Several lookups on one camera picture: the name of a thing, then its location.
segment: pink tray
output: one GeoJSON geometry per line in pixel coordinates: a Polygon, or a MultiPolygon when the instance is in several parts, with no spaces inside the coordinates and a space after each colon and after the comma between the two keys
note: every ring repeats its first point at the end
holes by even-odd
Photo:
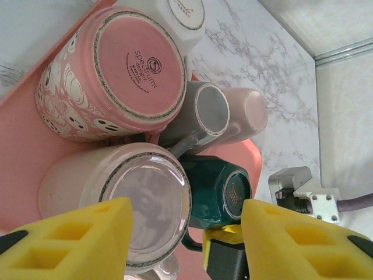
{"type": "MultiPolygon", "coordinates": [[[[116,0],[98,0],[92,8],[57,42],[49,52],[0,101],[0,229],[12,230],[41,219],[37,205],[40,182],[47,170],[63,157],[78,151],[103,146],[65,140],[41,120],[34,93],[44,68],[54,59],[79,26],[94,12],[112,6],[116,0]]],[[[262,170],[258,148],[250,141],[211,147],[201,153],[216,155],[248,170],[253,195],[262,170]]],[[[191,234],[198,240],[200,232],[191,234]]],[[[202,267],[202,254],[179,246],[178,279],[210,279],[202,267]]]]}

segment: glass mug bottom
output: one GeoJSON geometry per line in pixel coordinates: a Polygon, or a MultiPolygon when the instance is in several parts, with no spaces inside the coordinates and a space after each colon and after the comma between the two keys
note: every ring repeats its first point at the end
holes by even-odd
{"type": "Polygon", "coordinates": [[[70,155],[45,175],[39,207],[47,218],[115,197],[133,209],[126,274],[144,273],[174,251],[191,214],[189,181],[165,149],[132,143],[70,155]]]}

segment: light pink mug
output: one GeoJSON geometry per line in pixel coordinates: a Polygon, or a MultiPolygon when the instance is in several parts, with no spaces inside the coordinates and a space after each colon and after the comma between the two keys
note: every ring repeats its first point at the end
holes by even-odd
{"type": "Polygon", "coordinates": [[[110,7],[91,15],[47,66],[36,103],[43,121],[72,141],[145,132],[156,143],[181,108],[185,79],[184,60],[158,23],[110,7]]]}

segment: green mug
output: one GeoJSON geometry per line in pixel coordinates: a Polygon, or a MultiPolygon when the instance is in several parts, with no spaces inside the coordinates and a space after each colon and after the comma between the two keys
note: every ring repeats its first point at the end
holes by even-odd
{"type": "MultiPolygon", "coordinates": [[[[247,171],[216,156],[182,156],[179,160],[192,191],[189,226],[217,229],[239,224],[244,201],[252,198],[247,171]]],[[[188,232],[182,243],[190,250],[202,249],[188,232]]]]}

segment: mug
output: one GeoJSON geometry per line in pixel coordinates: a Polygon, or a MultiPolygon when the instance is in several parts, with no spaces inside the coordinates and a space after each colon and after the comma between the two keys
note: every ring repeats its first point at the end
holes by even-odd
{"type": "Polygon", "coordinates": [[[253,89],[229,87],[222,89],[230,109],[226,131],[209,143],[187,152],[196,155],[214,145],[244,141],[262,132],[267,126],[268,110],[264,97],[253,89]]]}
{"type": "Polygon", "coordinates": [[[156,143],[182,106],[185,75],[184,58],[157,22],[110,7],[91,15],[46,67],[36,104],[43,121],[72,141],[146,132],[156,143]]]}
{"type": "Polygon", "coordinates": [[[245,169],[216,156],[182,156],[192,191],[189,226],[215,229],[240,223],[244,201],[252,197],[245,169]]]}
{"type": "Polygon", "coordinates": [[[185,100],[178,115],[160,134],[159,145],[179,157],[219,137],[228,127],[230,110],[223,92],[209,82],[187,81],[185,100]]]}
{"type": "Polygon", "coordinates": [[[202,0],[119,0],[150,16],[174,39],[182,56],[190,53],[205,35],[205,8],[202,0]]]}
{"type": "Polygon", "coordinates": [[[132,143],[69,155],[47,172],[38,200],[48,218],[115,197],[132,203],[126,274],[151,270],[174,251],[191,214],[187,175],[167,150],[132,143]]]}
{"type": "Polygon", "coordinates": [[[179,275],[179,263],[171,254],[152,270],[139,275],[124,276],[124,280],[176,280],[179,275]]]}

